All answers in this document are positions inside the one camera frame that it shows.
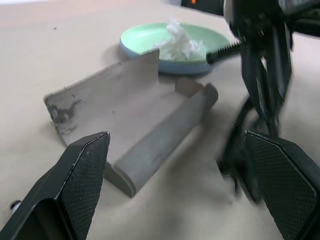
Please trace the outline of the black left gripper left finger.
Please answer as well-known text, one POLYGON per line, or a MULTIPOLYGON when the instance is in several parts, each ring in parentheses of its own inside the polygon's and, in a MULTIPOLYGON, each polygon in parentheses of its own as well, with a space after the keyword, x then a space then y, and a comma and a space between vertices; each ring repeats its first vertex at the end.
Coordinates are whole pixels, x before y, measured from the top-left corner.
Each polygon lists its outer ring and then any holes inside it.
POLYGON ((85 240, 95 213, 110 134, 71 143, 33 185, 0 231, 2 240, 85 240))

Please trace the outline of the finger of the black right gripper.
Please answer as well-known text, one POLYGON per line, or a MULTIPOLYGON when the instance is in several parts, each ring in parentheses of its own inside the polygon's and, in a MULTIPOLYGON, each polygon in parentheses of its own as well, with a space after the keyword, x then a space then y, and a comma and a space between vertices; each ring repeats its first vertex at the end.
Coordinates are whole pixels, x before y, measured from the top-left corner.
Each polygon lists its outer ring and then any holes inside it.
POLYGON ((241 50, 242 50, 241 42, 230 43, 215 51, 207 52, 206 61, 208 64, 215 64, 217 62, 239 55, 241 50))
POLYGON ((320 37, 320 22, 316 20, 298 20, 291 25, 293 32, 312 37, 320 37))

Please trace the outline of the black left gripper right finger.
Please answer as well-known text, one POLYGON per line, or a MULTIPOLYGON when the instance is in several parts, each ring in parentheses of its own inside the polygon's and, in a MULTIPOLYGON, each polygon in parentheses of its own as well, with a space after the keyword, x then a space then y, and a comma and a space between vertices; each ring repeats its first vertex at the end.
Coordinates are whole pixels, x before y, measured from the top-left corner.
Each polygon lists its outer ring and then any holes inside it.
POLYGON ((320 167, 294 142, 246 130, 263 200, 285 240, 320 238, 320 167))

